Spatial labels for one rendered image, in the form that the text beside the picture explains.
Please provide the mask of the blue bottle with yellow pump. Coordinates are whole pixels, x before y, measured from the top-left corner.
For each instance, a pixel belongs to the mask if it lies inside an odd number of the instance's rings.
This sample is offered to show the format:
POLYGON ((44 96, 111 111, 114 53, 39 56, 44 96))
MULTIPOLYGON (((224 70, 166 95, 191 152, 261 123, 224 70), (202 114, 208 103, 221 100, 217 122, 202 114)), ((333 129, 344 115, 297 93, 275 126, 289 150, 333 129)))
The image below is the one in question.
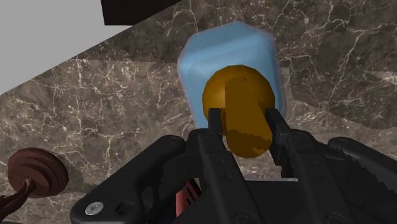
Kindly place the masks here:
POLYGON ((255 158, 269 149, 265 110, 286 112, 270 33, 239 21, 198 32, 186 42, 177 65, 196 127, 208 127, 209 110, 216 108, 234 155, 255 158))

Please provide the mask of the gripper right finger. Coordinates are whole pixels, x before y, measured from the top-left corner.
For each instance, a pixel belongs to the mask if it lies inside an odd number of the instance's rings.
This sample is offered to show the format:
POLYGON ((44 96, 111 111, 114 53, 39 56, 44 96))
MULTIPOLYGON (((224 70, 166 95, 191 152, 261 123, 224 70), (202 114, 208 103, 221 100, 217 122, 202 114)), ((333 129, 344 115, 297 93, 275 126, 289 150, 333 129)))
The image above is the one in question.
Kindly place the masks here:
POLYGON ((397 224, 397 161, 349 137, 326 144, 292 129, 277 109, 265 118, 284 178, 295 178, 312 224, 397 224))

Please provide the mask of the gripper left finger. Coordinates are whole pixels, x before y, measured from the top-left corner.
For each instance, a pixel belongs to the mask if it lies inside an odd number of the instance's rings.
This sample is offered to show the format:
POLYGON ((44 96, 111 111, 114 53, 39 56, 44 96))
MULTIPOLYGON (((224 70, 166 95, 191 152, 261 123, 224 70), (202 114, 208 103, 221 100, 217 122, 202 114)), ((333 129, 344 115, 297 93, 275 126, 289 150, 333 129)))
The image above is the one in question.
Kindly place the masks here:
POLYGON ((71 224, 258 224, 220 110, 209 114, 208 128, 160 137, 77 201, 71 224))

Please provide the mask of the brown wooden honey dipper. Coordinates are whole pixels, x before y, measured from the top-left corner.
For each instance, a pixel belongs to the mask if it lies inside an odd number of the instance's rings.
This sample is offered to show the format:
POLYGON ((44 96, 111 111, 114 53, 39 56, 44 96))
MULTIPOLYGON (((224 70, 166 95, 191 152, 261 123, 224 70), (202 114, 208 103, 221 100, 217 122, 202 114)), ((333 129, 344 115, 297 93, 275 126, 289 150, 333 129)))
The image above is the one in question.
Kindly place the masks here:
POLYGON ((16 191, 0 195, 0 222, 20 209, 28 198, 51 197, 61 193, 69 182, 63 162, 40 148, 23 148, 8 159, 8 182, 16 191))

